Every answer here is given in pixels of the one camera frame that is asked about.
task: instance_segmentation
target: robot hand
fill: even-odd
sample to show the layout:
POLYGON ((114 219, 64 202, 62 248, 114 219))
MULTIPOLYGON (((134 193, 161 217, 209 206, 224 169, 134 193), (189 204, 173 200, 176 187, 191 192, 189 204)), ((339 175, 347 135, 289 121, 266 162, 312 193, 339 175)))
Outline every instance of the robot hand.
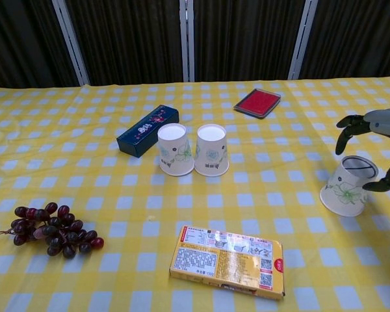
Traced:
MULTIPOLYGON (((337 123, 337 127, 344 128, 339 135, 337 147, 335 148, 335 153, 340 155, 353 135, 362 135, 372 131, 390 138, 390 109, 374 110, 364 116, 347 116, 337 123)), ((363 185, 363 189, 374 192, 387 192, 390 190, 390 169, 384 178, 377 182, 363 185)))

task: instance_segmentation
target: gingham tablecloth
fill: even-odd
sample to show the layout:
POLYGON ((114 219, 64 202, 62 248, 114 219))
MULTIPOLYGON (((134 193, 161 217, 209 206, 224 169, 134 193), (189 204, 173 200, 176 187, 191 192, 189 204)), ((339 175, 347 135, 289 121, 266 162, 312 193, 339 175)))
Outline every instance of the gingham tablecloth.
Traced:
MULTIPOLYGON (((16 206, 55 201, 106 242, 65 260, 0 235, 0 311, 390 310, 390 192, 356 218, 319 200, 342 158, 335 123, 386 108, 390 77, 0 89, 0 229, 16 206), (253 88, 282 95, 264 120, 232 109, 253 88), (192 149, 202 124, 226 128, 226 174, 170 177, 156 147, 139 159, 118 151, 116 136, 160 104, 179 110, 192 149), (184 224, 280 241, 284 300, 169 278, 184 224)), ((372 159, 382 176, 390 140, 354 137, 346 154, 372 159)))

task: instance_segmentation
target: blue box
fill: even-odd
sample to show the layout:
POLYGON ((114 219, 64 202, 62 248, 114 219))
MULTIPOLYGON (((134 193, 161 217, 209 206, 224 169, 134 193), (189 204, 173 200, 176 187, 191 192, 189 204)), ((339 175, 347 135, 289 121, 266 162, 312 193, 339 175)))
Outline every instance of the blue box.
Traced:
POLYGON ((118 148, 124 153, 140 157, 157 142, 159 128, 174 122, 179 122, 177 109, 159 105, 117 138, 118 148))

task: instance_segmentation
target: black curtain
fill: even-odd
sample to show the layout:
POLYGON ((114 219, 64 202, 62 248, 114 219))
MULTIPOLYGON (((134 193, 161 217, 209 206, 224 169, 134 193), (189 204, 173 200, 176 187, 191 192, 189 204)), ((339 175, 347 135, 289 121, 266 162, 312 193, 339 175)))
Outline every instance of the black curtain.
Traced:
POLYGON ((66 4, 92 85, 183 80, 179 0, 66 4))
POLYGON ((50 0, 0 0, 0 87, 78 85, 50 0))
POLYGON ((195 80, 287 79, 304 2, 195 0, 195 80))
POLYGON ((390 76, 390 0, 319 0, 301 79, 390 76))

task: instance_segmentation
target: upside-down paper cup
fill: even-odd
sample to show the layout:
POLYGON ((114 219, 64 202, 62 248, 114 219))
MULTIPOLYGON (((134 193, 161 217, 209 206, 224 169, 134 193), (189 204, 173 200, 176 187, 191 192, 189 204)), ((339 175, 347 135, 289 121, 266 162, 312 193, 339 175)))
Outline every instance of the upside-down paper cup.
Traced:
POLYGON ((194 169, 187 128, 179 123, 168 123, 157 131, 161 168, 171 176, 184 176, 194 169))
POLYGON ((195 170, 207 177, 221 176, 229 167, 227 133, 220 125, 208 124, 198 129, 195 170))
POLYGON ((378 169, 368 159, 347 156, 320 191, 320 200, 330 211, 341 216, 357 216, 364 210, 369 192, 365 183, 373 181, 378 169))

